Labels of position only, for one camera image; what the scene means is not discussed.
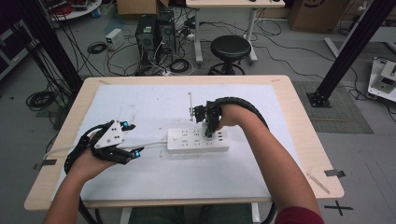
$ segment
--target red sleeve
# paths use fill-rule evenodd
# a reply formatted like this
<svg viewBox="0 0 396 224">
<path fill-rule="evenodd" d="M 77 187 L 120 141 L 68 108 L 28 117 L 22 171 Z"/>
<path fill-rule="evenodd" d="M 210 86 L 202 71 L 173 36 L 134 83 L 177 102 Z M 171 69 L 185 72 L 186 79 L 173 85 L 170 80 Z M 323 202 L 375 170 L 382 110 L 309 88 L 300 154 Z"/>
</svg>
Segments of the red sleeve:
<svg viewBox="0 0 396 224">
<path fill-rule="evenodd" d="M 288 207 L 276 217 L 275 224 L 324 224 L 315 212 L 302 207 Z"/>
</svg>

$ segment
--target white power strip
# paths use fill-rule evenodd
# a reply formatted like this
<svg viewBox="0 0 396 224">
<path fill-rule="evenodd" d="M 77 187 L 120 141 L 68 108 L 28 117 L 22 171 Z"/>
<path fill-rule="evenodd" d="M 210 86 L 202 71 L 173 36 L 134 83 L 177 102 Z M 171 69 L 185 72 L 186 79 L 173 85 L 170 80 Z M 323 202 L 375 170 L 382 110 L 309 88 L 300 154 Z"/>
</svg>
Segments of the white power strip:
<svg viewBox="0 0 396 224">
<path fill-rule="evenodd" d="M 168 151 L 176 153 L 220 152 L 227 151 L 230 139 L 226 130 L 205 136 L 206 126 L 197 128 L 179 128 L 168 130 Z"/>
</svg>

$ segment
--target black stool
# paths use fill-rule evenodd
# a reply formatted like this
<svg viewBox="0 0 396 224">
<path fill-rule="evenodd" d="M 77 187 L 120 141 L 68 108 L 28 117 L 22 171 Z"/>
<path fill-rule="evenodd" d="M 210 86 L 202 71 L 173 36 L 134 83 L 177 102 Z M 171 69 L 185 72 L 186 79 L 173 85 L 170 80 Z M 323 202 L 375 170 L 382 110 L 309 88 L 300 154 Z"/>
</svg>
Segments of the black stool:
<svg viewBox="0 0 396 224">
<path fill-rule="evenodd" d="M 221 74 L 221 75 L 235 75 L 233 67 L 241 70 L 242 74 L 245 71 L 233 62 L 241 61 L 247 57 L 251 51 L 250 43 L 243 37 L 237 35 L 224 35 L 216 38 L 210 45 L 212 53 L 220 58 L 223 63 L 213 65 L 209 69 L 209 75 Z"/>
</svg>

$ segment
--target round stool seat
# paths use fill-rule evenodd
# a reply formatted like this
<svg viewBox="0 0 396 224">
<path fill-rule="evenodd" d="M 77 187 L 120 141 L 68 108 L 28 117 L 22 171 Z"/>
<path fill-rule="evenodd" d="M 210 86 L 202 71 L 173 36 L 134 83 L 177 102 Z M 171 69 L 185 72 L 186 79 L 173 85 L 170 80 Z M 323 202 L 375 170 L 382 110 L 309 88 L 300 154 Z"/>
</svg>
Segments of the round stool seat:
<svg viewBox="0 0 396 224">
<path fill-rule="evenodd" d="M 249 55 L 251 46 L 248 41 L 237 35 L 223 35 L 212 41 L 212 53 L 223 61 L 238 61 Z"/>
</svg>

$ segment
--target person's right arm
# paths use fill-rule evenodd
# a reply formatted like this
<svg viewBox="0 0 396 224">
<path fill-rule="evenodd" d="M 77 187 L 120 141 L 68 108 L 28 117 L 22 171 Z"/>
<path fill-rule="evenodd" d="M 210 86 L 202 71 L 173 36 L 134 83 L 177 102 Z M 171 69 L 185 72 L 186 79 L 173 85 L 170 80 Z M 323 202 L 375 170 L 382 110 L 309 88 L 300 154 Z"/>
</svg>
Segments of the person's right arm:
<svg viewBox="0 0 396 224">
<path fill-rule="evenodd" d="M 234 125 L 242 128 L 277 210 L 298 206 L 320 215 L 314 192 L 302 171 L 260 119 L 239 105 L 223 105 L 221 109 L 218 130 Z"/>
</svg>

